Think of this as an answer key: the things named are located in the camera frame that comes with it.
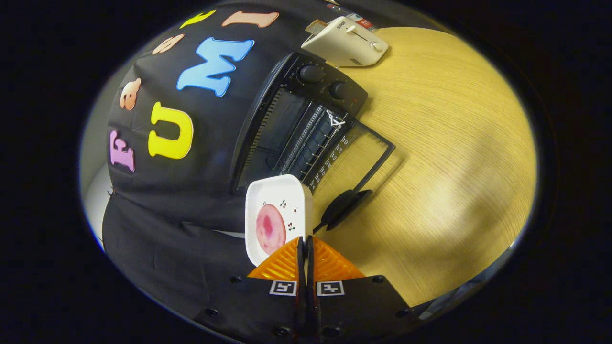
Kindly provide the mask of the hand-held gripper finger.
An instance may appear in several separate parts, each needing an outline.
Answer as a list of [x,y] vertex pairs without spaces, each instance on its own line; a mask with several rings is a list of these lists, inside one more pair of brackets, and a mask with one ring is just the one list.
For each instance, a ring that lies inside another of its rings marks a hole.
[[212,281],[201,325],[228,341],[297,342],[306,306],[303,244],[301,238],[291,240],[284,255],[276,252],[266,264],[278,264],[282,256],[295,272],[289,279],[226,274]]
[[308,341],[391,341],[416,327],[415,310],[387,277],[365,276],[313,236],[306,258]]

